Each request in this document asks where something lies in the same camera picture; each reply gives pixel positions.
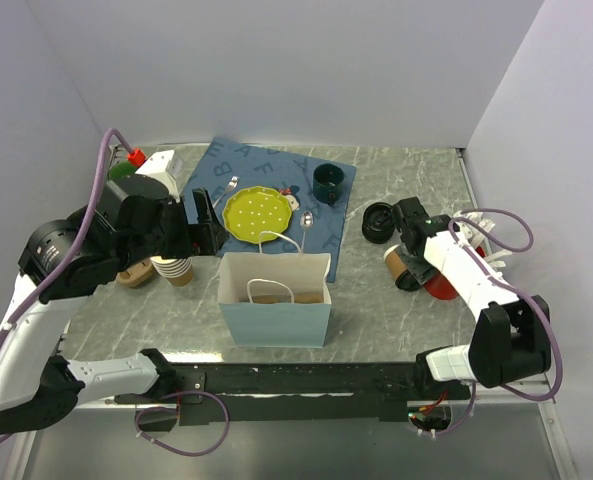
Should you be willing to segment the brown paper coffee cup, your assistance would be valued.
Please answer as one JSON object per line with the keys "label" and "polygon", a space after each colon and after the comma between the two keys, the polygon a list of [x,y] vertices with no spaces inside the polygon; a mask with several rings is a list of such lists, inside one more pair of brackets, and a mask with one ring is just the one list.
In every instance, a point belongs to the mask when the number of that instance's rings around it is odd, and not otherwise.
{"label": "brown paper coffee cup", "polygon": [[399,254],[398,245],[392,245],[384,252],[383,261],[394,281],[398,281],[408,271],[407,264]]}

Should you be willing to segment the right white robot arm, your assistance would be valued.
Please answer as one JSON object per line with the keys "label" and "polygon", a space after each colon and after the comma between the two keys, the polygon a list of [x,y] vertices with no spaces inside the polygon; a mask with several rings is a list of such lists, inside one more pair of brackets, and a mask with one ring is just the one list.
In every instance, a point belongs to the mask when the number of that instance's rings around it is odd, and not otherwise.
{"label": "right white robot arm", "polygon": [[482,257],[477,247],[490,239],[494,222],[489,209],[463,210],[454,216],[429,215],[416,197],[391,208],[403,250],[433,267],[466,303],[475,320],[469,343],[426,351],[413,375],[415,391],[432,399],[448,381],[476,382],[486,388],[506,386],[558,365],[551,345],[549,307],[528,296],[502,275],[503,257],[515,253],[506,244]]}

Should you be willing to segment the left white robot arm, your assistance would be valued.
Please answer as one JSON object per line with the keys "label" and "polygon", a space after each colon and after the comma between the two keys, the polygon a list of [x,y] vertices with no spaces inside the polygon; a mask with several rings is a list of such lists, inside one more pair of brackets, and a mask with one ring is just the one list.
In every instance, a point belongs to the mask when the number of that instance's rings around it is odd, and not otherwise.
{"label": "left white robot arm", "polygon": [[0,435],[45,429],[106,397],[161,402],[173,393],[175,368],[155,348],[76,362],[57,347],[71,318],[119,273],[155,256],[218,253],[228,234],[207,190],[195,188],[192,196],[194,223],[163,183],[134,174],[94,187],[87,206],[34,231],[0,325]]}

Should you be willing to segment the light blue paper bag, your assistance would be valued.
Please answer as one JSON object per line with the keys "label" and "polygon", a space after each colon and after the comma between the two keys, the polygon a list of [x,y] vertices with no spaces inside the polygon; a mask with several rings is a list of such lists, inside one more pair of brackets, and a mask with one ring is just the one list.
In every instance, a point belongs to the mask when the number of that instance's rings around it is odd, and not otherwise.
{"label": "light blue paper bag", "polygon": [[327,286],[328,253],[223,255],[217,301],[238,346],[321,348],[332,299]]}

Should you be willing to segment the brown cardboard cup carrier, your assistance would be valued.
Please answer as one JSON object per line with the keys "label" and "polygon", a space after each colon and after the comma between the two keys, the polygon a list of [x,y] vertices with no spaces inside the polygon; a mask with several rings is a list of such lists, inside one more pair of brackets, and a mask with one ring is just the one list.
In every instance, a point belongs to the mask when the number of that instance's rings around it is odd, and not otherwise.
{"label": "brown cardboard cup carrier", "polygon": [[251,303],[255,304],[276,304],[276,303],[296,303],[296,304],[318,304],[324,303],[324,297],[314,293],[295,294],[294,298],[290,295],[257,295],[252,296]]}

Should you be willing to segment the stack of brown paper cups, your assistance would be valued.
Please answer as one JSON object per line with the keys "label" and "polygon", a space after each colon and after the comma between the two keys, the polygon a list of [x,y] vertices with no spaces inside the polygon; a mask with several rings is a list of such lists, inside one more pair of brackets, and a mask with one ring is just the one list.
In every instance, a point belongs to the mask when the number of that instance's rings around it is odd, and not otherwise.
{"label": "stack of brown paper cups", "polygon": [[194,279],[192,262],[190,258],[164,259],[160,256],[150,258],[154,269],[170,284],[184,287]]}

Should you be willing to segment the black plastic cup lid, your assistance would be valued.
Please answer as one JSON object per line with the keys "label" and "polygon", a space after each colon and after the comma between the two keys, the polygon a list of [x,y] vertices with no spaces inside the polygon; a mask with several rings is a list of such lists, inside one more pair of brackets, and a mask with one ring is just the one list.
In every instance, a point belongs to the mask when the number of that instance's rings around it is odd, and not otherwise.
{"label": "black plastic cup lid", "polygon": [[404,271],[397,277],[395,286],[406,292],[415,292],[422,288],[422,284],[409,271]]}

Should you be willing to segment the stack of black cup lids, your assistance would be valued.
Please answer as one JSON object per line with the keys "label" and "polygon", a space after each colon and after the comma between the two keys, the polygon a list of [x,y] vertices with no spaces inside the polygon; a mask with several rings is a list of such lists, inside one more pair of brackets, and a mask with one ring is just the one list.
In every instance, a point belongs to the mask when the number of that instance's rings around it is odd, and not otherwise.
{"label": "stack of black cup lids", "polygon": [[385,202],[370,204],[363,213],[361,231],[363,237],[370,243],[388,242],[395,232],[392,206]]}

